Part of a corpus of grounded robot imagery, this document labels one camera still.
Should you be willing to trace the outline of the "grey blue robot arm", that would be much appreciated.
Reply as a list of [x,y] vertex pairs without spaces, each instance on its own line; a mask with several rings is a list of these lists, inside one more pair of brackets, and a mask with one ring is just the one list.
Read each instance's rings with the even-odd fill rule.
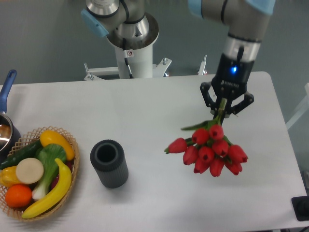
[[[275,2],[272,0],[190,0],[190,12],[229,28],[217,72],[200,90],[214,116],[237,114],[254,101],[247,91]],[[122,79],[153,77],[153,43],[158,23],[142,0],[88,0],[81,11],[86,26],[114,46]]]

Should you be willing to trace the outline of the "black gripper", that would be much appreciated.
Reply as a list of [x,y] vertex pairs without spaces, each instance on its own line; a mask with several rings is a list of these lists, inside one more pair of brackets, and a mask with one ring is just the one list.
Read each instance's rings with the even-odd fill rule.
[[[254,65],[251,62],[238,62],[228,58],[225,54],[220,57],[218,69],[211,82],[203,82],[200,91],[205,105],[210,108],[213,115],[218,115],[219,104],[210,96],[212,86],[217,98],[228,99],[224,109],[224,118],[229,118],[231,114],[237,115],[254,102],[254,96],[246,93],[247,82]],[[231,105],[232,101],[243,94],[244,98],[236,105]]]

